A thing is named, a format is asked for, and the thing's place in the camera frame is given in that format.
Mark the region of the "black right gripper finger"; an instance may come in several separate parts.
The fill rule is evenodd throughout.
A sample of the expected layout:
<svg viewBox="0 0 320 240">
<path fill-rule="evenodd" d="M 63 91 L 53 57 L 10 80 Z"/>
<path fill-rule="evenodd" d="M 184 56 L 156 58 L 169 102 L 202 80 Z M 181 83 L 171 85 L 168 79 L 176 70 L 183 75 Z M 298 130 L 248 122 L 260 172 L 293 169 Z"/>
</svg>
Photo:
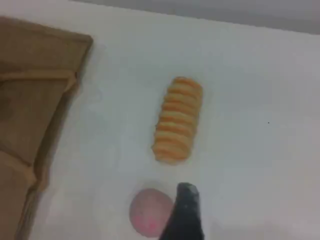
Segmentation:
<svg viewBox="0 0 320 240">
<path fill-rule="evenodd" d="M 161 233 L 162 240 L 204 240 L 200 194 L 197 187 L 180 182 L 170 217 Z"/>
</svg>

